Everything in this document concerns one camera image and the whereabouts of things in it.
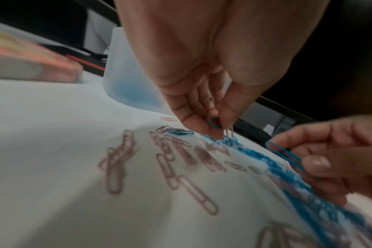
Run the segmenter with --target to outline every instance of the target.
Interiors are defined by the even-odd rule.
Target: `red strip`
[[[99,70],[104,71],[104,68],[103,68],[103,67],[98,66],[98,65],[95,65],[95,64],[92,64],[92,63],[90,63],[90,62],[88,62],[88,61],[82,60],[82,59],[77,58],[77,57],[74,57],[74,56],[72,56],[72,55],[66,54],[66,57],[68,57],[68,58],[70,58],[70,59],[72,59],[72,60],[75,60],[75,61],[77,61],[77,62],[80,62],[80,63],[86,64],[86,65],[89,65],[89,66],[95,67],[96,69],[99,69]]]

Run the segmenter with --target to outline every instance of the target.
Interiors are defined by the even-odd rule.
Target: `person's right hand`
[[[287,72],[329,0],[115,0],[145,74],[185,127],[214,139]],[[225,75],[233,80],[225,92]]]
[[[322,198],[339,205],[346,194],[372,198],[372,116],[300,125],[271,140],[302,158],[302,179]]]

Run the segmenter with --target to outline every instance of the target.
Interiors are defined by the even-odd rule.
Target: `black keyboard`
[[[233,128],[235,133],[258,143],[263,147],[265,147],[265,142],[272,138],[272,136],[267,134],[264,130],[259,129],[242,119],[238,119]]]

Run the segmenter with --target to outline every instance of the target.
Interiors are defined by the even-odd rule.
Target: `plastic container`
[[[120,103],[172,114],[160,91],[145,76],[122,27],[114,28],[112,33],[103,85],[106,93]]]

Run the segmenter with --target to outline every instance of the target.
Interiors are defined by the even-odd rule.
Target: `desk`
[[[185,190],[169,190],[148,132],[182,126],[161,116],[112,100],[101,77],[87,72],[82,84],[0,80],[0,248],[250,247],[259,223],[271,218],[307,230],[285,201],[267,202],[282,192],[250,171],[212,174],[201,164],[175,165],[220,206],[215,217]],[[126,164],[124,192],[112,197],[97,164],[124,129],[134,131],[139,151]],[[230,152],[234,163],[262,166]]]

